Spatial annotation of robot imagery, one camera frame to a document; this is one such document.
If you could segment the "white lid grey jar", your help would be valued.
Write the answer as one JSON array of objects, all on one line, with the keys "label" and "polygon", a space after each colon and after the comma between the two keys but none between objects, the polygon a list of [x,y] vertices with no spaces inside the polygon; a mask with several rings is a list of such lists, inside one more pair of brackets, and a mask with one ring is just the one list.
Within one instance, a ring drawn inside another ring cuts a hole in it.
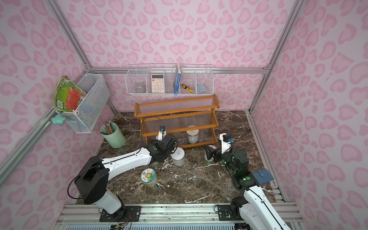
[{"label": "white lid grey jar", "polygon": [[176,166],[183,166],[185,163],[185,151],[184,149],[178,147],[171,154],[172,161]]}]

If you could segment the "sunflower lid yellow jar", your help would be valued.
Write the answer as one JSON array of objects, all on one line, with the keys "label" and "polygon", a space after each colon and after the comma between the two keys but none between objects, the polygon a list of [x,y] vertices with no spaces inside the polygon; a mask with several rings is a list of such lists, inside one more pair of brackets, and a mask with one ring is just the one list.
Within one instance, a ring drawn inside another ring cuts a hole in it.
[{"label": "sunflower lid yellow jar", "polygon": [[158,177],[154,169],[145,169],[141,174],[143,184],[148,188],[154,188],[157,185]]}]

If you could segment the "green label seed jar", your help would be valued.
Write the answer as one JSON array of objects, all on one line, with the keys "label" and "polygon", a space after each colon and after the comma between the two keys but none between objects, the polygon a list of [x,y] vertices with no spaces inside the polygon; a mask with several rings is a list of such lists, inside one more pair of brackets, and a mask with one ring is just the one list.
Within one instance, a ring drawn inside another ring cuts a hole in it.
[{"label": "green label seed jar", "polygon": [[213,151],[216,149],[214,145],[204,145],[204,158],[208,163],[214,162]]}]

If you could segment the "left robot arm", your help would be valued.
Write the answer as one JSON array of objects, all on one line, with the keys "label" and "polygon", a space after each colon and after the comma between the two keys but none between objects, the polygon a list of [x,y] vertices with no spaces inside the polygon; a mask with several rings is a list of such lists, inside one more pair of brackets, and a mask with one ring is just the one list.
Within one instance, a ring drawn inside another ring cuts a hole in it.
[{"label": "left robot arm", "polygon": [[125,210],[125,205],[118,195],[108,188],[108,182],[114,177],[137,167],[155,162],[164,162],[177,146],[178,140],[166,135],[162,140],[154,140],[138,150],[101,159],[91,157],[72,182],[85,205],[98,205],[108,214],[115,215]]}]

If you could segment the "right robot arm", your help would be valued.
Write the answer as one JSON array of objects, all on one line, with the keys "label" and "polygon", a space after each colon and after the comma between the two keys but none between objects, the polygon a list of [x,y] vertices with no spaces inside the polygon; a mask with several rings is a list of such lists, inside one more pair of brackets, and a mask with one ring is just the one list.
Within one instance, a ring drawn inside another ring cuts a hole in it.
[{"label": "right robot arm", "polygon": [[253,230],[289,230],[290,227],[280,217],[265,196],[260,183],[249,171],[249,159],[244,149],[213,149],[205,145],[206,156],[214,162],[223,163],[229,172],[234,187],[241,196],[232,200],[232,212],[243,219]]}]

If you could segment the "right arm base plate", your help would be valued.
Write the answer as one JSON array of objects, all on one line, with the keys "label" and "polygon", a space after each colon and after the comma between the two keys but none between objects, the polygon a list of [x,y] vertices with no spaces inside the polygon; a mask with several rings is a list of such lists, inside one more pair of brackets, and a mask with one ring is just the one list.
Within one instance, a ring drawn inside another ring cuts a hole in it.
[{"label": "right arm base plate", "polygon": [[219,221],[240,220],[240,218],[234,213],[231,205],[217,204],[214,207],[214,211],[218,214]]}]

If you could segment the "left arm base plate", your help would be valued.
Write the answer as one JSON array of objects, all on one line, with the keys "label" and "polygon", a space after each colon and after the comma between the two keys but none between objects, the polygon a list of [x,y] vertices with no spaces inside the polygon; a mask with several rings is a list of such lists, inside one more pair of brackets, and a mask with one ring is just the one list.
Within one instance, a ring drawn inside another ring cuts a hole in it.
[{"label": "left arm base plate", "polygon": [[123,206],[114,214],[109,214],[105,209],[100,210],[100,222],[125,223],[128,220],[138,222],[140,219],[142,206]]}]

